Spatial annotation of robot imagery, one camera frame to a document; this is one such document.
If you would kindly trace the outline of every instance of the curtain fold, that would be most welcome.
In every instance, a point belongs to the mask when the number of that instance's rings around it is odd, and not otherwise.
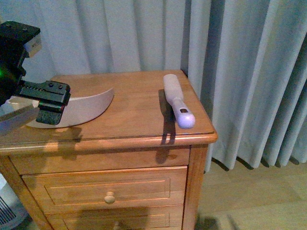
[[[41,28],[26,78],[182,68],[229,169],[307,160],[307,1],[2,0],[0,16]]]

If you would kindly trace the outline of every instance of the drawer knob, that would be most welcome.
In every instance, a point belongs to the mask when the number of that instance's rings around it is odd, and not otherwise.
[[[110,205],[115,202],[115,197],[113,192],[107,192],[105,196],[105,202]]]

